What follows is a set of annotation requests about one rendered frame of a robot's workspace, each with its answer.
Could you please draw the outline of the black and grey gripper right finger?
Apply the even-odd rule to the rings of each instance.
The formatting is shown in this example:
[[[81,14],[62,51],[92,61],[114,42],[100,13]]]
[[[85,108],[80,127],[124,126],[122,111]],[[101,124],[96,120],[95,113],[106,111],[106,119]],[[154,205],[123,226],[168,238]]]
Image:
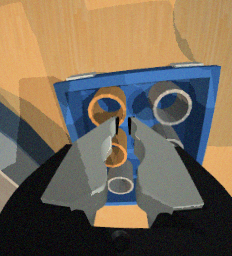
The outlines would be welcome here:
[[[232,197],[227,190],[181,146],[133,116],[128,117],[128,131],[140,161],[136,201],[147,214],[148,228],[158,213],[169,213],[174,228],[203,234],[232,253]]]

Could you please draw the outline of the bronze bushing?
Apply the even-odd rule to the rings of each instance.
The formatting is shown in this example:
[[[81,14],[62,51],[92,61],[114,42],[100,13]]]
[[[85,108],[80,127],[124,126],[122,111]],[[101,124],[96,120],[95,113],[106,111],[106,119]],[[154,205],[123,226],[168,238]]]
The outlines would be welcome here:
[[[98,104],[98,99],[110,97],[121,104],[121,108],[115,112],[104,111]],[[112,116],[119,117],[119,126],[124,122],[126,117],[126,96],[117,86],[101,87],[90,102],[88,113],[91,121],[95,125],[100,125]]]
[[[122,165],[127,159],[127,136],[126,133],[118,127],[118,135],[113,137],[112,145],[117,147],[112,147],[112,153],[106,159],[107,167],[117,167]]]

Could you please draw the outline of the blue crate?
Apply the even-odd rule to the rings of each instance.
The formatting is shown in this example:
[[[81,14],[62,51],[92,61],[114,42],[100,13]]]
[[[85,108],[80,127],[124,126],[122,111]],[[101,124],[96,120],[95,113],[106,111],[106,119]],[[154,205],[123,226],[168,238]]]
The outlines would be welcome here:
[[[148,101],[149,90],[160,81],[171,81],[189,94],[192,101],[189,116],[185,121],[171,126],[185,151],[202,165],[221,71],[221,66],[203,65],[204,63],[194,61],[101,74],[90,72],[71,75],[66,78],[68,81],[53,84],[72,143],[97,127],[89,117],[88,107],[101,87],[117,86],[126,96],[126,117],[119,128],[127,136],[127,160],[133,165],[134,188],[126,194],[115,194],[108,190],[105,206],[137,205],[135,188],[140,161],[134,154],[134,139],[129,135],[128,117],[134,116],[150,128],[160,123]]]

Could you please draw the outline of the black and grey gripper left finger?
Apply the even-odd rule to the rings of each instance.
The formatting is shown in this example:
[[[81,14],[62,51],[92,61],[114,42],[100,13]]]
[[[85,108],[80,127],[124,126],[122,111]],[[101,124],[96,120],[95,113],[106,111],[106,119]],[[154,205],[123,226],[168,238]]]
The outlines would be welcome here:
[[[119,117],[111,117],[66,144],[20,184],[0,213],[0,254],[34,230],[68,224],[73,210],[83,210],[94,226],[107,202],[105,164],[118,127]]]

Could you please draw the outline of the grey metal bushing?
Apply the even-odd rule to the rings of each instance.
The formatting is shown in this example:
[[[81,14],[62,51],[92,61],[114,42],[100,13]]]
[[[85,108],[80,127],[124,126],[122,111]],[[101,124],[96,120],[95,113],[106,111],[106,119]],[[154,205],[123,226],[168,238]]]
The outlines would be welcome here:
[[[177,97],[173,105],[164,109],[157,108],[162,97],[174,92],[177,93]],[[192,109],[189,95],[171,81],[160,81],[154,84],[149,90],[148,101],[155,118],[164,125],[179,124],[189,116]]]
[[[170,141],[175,146],[181,146],[183,148],[183,144],[172,126],[158,123],[152,126],[151,128],[155,130],[158,134],[160,134],[162,137]]]
[[[108,190],[115,194],[126,194],[134,188],[133,165],[126,159],[124,164],[108,169]]]

